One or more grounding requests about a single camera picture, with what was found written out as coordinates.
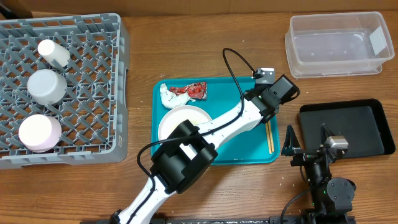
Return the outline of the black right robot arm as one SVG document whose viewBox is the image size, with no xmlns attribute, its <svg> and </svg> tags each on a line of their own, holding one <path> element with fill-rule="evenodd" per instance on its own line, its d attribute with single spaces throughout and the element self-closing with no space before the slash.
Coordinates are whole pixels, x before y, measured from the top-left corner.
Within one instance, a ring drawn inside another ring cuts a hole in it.
<svg viewBox="0 0 398 224">
<path fill-rule="evenodd" d="M 284 218 L 293 223 L 333 223 L 355 224 L 352 211 L 356 185 L 342 177 L 333 177 L 330 165 L 341 159 L 348 151 L 348 142 L 344 136 L 335 135 L 325 124 L 320 125 L 321 144 L 315 152 L 306 152 L 300 148 L 291 126 L 285 141 L 283 154 L 291 156 L 291 166 L 300 168 L 308 189 L 296 196 L 300 198 L 310 193 L 312 208 L 306 209 L 297 218 Z"/>
</svg>

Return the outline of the white cup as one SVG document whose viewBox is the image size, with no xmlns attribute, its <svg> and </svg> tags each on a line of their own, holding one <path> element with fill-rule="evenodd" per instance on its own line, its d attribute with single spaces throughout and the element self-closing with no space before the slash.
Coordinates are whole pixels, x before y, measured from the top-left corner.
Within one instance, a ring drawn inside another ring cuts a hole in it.
<svg viewBox="0 0 398 224">
<path fill-rule="evenodd" d="M 38 53 L 53 67 L 54 60 L 62 67 L 68 65 L 68 60 L 70 59 L 69 51 L 50 39 L 45 39 L 39 42 L 37 50 Z"/>
</svg>

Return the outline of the pink white bowl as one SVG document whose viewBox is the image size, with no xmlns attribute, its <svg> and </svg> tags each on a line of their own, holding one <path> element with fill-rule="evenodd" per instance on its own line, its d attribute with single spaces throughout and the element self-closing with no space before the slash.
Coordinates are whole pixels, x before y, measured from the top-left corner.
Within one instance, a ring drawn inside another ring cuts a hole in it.
<svg viewBox="0 0 398 224">
<path fill-rule="evenodd" d="M 58 120 L 42 114 L 27 117 L 18 130 L 23 145 L 33 152 L 45 152 L 55 147 L 61 133 L 62 127 Z"/>
</svg>

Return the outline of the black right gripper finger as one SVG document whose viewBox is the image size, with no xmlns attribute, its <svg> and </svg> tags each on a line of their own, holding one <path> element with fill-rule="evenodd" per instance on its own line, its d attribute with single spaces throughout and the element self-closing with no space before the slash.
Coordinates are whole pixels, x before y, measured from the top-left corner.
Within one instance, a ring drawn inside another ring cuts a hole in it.
<svg viewBox="0 0 398 224">
<path fill-rule="evenodd" d="M 282 156 L 294 156 L 301 152 L 301 146 L 292 125 L 287 126 L 284 145 L 281 150 Z"/>
<path fill-rule="evenodd" d="M 325 123 L 320 125 L 320 130 L 321 130 L 321 143 L 325 145 L 326 140 L 330 137 L 333 136 L 332 131 L 327 127 Z"/>
</svg>

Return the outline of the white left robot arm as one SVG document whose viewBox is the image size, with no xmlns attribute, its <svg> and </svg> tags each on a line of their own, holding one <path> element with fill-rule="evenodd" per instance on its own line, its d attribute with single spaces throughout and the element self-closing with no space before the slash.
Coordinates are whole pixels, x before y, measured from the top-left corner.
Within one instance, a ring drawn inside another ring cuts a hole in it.
<svg viewBox="0 0 398 224">
<path fill-rule="evenodd" d="M 241 91 L 239 103 L 225 114 L 194 125 L 182 121 L 167 139 L 155 142 L 148 181 L 130 206 L 111 215 L 110 223 L 149 223 L 172 195 L 190 188 L 218 156 L 218 148 L 235 136 L 266 123 L 279 106 L 299 96 L 299 88 L 282 75 L 273 84 Z"/>
</svg>

